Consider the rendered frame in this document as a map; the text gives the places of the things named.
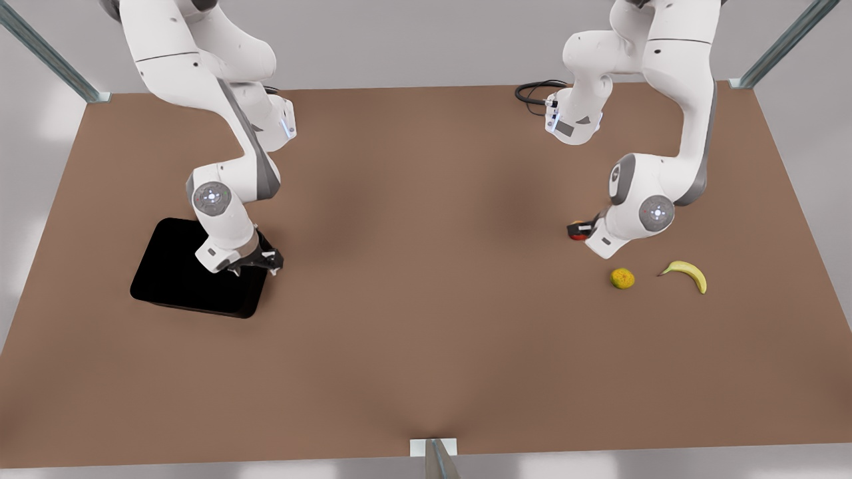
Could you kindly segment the black storage box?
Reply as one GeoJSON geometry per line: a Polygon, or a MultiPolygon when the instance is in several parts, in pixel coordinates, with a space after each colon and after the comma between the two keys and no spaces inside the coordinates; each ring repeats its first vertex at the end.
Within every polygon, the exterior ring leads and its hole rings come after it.
{"type": "Polygon", "coordinates": [[[244,267],[240,276],[228,270],[210,273],[195,257],[207,237],[196,220],[161,220],[141,258],[130,296],[174,309],[241,319],[252,316],[267,271],[244,267]]]}

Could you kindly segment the yellow banana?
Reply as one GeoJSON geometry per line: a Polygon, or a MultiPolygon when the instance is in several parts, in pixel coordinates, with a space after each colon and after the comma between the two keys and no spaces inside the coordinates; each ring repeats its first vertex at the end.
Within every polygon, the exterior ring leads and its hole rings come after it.
{"type": "Polygon", "coordinates": [[[658,274],[658,277],[661,277],[663,275],[666,275],[667,273],[672,273],[672,272],[684,273],[684,275],[690,276],[690,278],[694,280],[694,283],[695,283],[696,287],[698,288],[698,291],[702,295],[706,294],[706,291],[707,291],[706,276],[699,269],[699,267],[696,267],[693,263],[688,263],[687,261],[680,261],[680,260],[672,261],[666,267],[666,269],[664,269],[663,271],[661,271],[658,274]]]}

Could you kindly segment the silver frame post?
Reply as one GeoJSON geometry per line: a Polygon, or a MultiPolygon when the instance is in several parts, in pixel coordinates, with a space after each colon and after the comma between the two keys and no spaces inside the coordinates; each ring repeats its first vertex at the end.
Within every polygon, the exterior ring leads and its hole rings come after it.
{"type": "Polygon", "coordinates": [[[424,459],[424,479],[461,479],[453,461],[458,451],[456,438],[409,440],[409,455],[424,459]]]}
{"type": "Polygon", "coordinates": [[[728,86],[732,90],[753,90],[841,1],[813,0],[742,76],[728,79],[728,86]]]}
{"type": "Polygon", "coordinates": [[[109,103],[112,94],[97,90],[62,57],[6,0],[0,0],[0,25],[87,103],[109,103]]]}

